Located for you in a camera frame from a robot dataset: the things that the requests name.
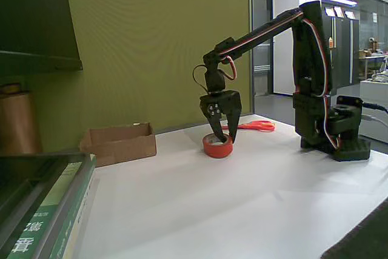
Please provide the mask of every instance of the open cardboard box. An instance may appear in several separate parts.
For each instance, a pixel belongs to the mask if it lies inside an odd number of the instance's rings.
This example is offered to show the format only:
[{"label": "open cardboard box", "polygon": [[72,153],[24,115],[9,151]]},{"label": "open cardboard box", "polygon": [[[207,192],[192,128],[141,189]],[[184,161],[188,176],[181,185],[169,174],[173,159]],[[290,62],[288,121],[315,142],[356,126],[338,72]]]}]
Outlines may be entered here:
[{"label": "open cardboard box", "polygon": [[155,156],[155,134],[150,123],[89,129],[79,149],[96,155],[96,167],[112,165]]}]

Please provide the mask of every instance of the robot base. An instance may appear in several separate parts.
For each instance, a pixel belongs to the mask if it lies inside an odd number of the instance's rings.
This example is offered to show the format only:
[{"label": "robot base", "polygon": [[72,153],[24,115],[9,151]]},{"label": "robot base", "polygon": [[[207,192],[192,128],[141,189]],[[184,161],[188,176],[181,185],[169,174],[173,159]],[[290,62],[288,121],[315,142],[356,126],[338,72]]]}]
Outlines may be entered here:
[{"label": "robot base", "polygon": [[329,142],[311,145],[304,138],[301,138],[301,148],[316,149],[331,154],[333,159],[339,162],[368,160],[370,156],[370,142],[359,138],[341,141],[341,148],[338,150],[334,150]]}]

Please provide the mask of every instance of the orange scissors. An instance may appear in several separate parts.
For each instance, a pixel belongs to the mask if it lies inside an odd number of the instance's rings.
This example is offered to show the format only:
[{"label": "orange scissors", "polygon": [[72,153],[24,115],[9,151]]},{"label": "orange scissors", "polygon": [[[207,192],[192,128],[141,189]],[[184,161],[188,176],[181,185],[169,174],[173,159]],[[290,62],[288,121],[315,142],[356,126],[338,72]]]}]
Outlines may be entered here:
[{"label": "orange scissors", "polygon": [[[228,126],[223,126],[222,129],[227,130]],[[239,124],[237,129],[273,132],[275,130],[275,124],[271,121],[251,121],[248,124]]]}]

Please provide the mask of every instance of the copper foil roll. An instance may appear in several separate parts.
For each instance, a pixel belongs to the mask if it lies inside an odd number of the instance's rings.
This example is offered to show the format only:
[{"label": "copper foil roll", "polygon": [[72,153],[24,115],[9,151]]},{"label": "copper foil roll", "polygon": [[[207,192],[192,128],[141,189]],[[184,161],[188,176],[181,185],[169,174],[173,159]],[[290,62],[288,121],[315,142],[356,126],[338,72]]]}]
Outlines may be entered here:
[{"label": "copper foil roll", "polygon": [[0,97],[0,154],[40,153],[42,143],[31,94]]}]

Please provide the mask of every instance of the robotic arm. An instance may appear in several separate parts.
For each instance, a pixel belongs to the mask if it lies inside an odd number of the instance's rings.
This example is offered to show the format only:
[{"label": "robotic arm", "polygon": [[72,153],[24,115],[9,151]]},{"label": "robotic arm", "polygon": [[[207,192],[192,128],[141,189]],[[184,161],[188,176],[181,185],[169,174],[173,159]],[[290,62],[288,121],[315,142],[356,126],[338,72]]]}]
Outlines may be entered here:
[{"label": "robotic arm", "polygon": [[[321,4],[308,2],[288,10],[262,27],[237,39],[227,38],[203,57],[207,95],[200,98],[200,108],[217,138],[225,142],[220,119],[225,114],[229,135],[234,142],[241,114],[240,95],[225,89],[225,77],[234,79],[233,60],[257,45],[291,28],[293,32],[293,94],[295,130],[301,135],[301,147],[313,147],[333,154],[334,159],[369,158],[370,143],[358,139],[362,100],[339,96],[337,106],[330,107],[331,65],[324,43]],[[218,68],[219,63],[233,68],[233,77]]]}]

